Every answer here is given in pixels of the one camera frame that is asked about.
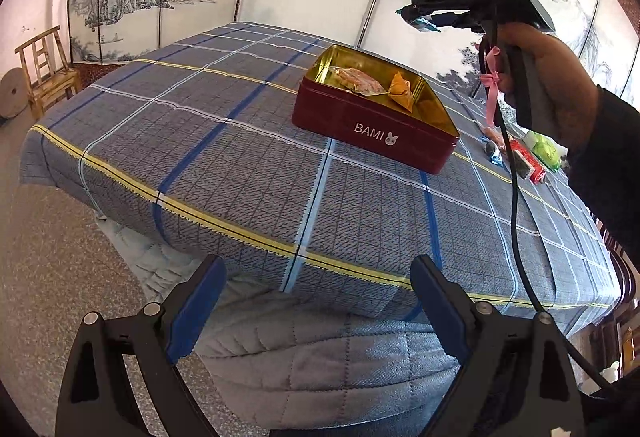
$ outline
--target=gray tablecloth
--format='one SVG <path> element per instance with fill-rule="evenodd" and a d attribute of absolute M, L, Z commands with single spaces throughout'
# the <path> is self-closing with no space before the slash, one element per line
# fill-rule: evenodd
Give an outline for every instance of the gray tablecloth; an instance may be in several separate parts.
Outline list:
<path fill-rule="evenodd" d="M 28 133 L 23 182 L 333 308 L 425 321 L 408 277 L 428 253 L 473 299 L 531 315 L 510 242 L 510 175 L 484 155 L 482 112 L 429 78 L 461 132 L 438 175 L 294 127 L 298 84 L 330 40 L 232 23 L 151 52 L 54 107 Z M 620 289 L 566 177 L 522 188 L 518 236 L 565 332 Z"/>

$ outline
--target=pink ribbon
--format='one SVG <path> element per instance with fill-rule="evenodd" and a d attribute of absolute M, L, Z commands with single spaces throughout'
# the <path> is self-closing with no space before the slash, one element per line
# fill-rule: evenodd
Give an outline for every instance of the pink ribbon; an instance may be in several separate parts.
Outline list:
<path fill-rule="evenodd" d="M 495 107 L 498 105 L 498 71 L 496 69 L 496 59 L 500 54 L 500 49 L 493 47 L 486 55 L 486 66 L 489 69 L 489 74 L 481 74 L 480 81 L 485 87 L 489 87 L 489 95 L 486 99 L 486 124 L 489 127 L 495 127 L 494 114 Z"/>

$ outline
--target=finger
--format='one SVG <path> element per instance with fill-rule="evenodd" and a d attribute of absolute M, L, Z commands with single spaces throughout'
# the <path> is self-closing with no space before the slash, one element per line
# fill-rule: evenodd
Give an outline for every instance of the finger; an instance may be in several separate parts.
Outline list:
<path fill-rule="evenodd" d="M 504 95 L 504 101 L 507 103 L 508 106 L 513 107 L 514 109 L 516 108 L 516 95 L 511 93 L 511 94 L 505 94 Z"/>
<path fill-rule="evenodd" d="M 533 56 L 542 56 L 546 51 L 546 35 L 528 24 L 501 24 L 498 26 L 498 38 L 509 45 L 517 45 Z"/>
<path fill-rule="evenodd" d="M 506 73 L 499 73 L 498 76 L 498 88 L 505 94 L 509 94 L 513 91 L 513 78 Z"/>

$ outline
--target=tablecloth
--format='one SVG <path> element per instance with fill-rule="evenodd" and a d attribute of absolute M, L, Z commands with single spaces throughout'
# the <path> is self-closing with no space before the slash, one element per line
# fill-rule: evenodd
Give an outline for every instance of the tablecloth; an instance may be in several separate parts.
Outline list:
<path fill-rule="evenodd" d="M 426 321 L 408 274 L 428 253 L 472 299 L 531 316 L 511 177 L 487 161 L 478 104 L 426 76 L 461 133 L 437 175 L 296 128 L 298 84 L 332 43 L 234 22 L 150 52 L 50 109 L 27 135 L 21 179 L 319 305 Z M 616 275 L 566 176 L 520 186 L 524 266 L 572 333 L 610 310 Z"/>

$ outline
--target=hand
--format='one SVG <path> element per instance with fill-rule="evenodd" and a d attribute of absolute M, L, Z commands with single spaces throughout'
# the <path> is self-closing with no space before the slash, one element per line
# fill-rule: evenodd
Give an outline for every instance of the hand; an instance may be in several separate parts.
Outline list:
<path fill-rule="evenodd" d="M 533 55 L 540 80 L 556 107 L 559 127 L 556 141 L 572 150 L 586 146 L 596 120 L 600 91 L 574 52 L 561 40 L 527 24 L 512 22 L 498 26 L 498 38 Z M 514 107 L 510 75 L 500 73 L 498 87 L 505 94 L 504 100 Z"/>

